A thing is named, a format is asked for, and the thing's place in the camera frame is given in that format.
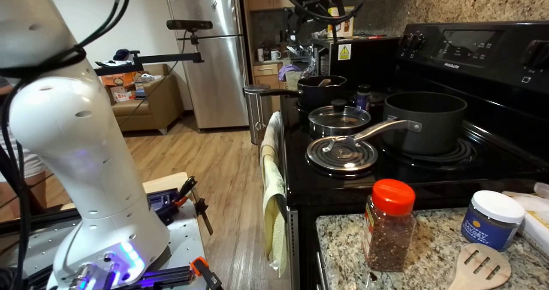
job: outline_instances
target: trash can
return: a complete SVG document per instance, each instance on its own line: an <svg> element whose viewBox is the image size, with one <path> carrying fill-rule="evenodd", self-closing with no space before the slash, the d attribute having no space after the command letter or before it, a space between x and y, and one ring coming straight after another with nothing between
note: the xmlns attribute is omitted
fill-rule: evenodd
<svg viewBox="0 0 549 290"><path fill-rule="evenodd" d="M269 85L249 85L244 87L246 97L247 118L250 122L251 143L261 144L259 130L266 128L273 113L271 97L261 97L259 93L270 89Z"/></svg>

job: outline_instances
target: stainless steel refrigerator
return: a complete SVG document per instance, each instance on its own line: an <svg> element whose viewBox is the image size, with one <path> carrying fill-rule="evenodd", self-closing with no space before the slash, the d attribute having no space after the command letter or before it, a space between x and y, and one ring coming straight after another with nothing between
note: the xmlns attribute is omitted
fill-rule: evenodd
<svg viewBox="0 0 549 290"><path fill-rule="evenodd" d="M247 56L240 0L167 0L173 20L205 20L198 50L204 63L185 61L184 69L199 129L247 126L242 89L248 84ZM175 30L181 51L194 51L190 33Z"/></svg>

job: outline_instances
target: person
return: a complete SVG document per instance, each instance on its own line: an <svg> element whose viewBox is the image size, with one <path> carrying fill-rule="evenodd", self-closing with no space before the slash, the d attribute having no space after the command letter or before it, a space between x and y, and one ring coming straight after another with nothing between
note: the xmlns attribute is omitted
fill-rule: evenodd
<svg viewBox="0 0 549 290"><path fill-rule="evenodd" d="M0 104L3 103L7 94L12 91L13 87L10 85L8 80L0 76ZM12 132L8 129L10 143L13 147L15 155L17 155L17 146L15 138L12 135ZM0 136L0 143L2 144L2 149L6 151L6 143L4 137ZM31 192L35 196L39 204L46 208L46 199L45 199L45 165L38 158L37 155L30 153L29 150L23 149L23 156L25 161L25 182L29 187L31 187ZM16 197L15 192L12 187L6 182L6 179L0 173L0 206L3 206L6 202L12 200ZM9 203L9 208L11 212L2 210L0 212L0 220L10 220L19 217L19 200L15 198Z"/></svg>

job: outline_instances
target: wooden floor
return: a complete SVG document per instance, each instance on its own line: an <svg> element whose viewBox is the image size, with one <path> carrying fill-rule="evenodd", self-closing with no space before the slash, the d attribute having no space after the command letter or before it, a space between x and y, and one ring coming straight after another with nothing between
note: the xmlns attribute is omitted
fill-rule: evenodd
<svg viewBox="0 0 549 290"><path fill-rule="evenodd" d="M210 237L199 220L206 257L225 289L290 289L263 255L261 172L249 131L199 133L187 116L166 136L134 133L126 143L143 181L182 171L196 177L214 228ZM70 202L55 177L47 180L47 201Z"/></svg>

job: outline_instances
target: jar label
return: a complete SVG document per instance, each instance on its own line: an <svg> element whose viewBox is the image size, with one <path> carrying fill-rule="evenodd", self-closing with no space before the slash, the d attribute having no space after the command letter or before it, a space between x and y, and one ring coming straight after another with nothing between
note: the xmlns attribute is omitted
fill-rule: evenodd
<svg viewBox="0 0 549 290"><path fill-rule="evenodd" d="M372 233L374 232L374 217L368 205L366 205L366 226L364 229L365 243L364 243L364 255L368 257L370 252L370 244L372 243Z"/></svg>
<svg viewBox="0 0 549 290"><path fill-rule="evenodd" d="M496 225L483 216L475 214L470 208L461 224L461 233L473 243L488 245L501 251L513 239L518 227Z"/></svg>

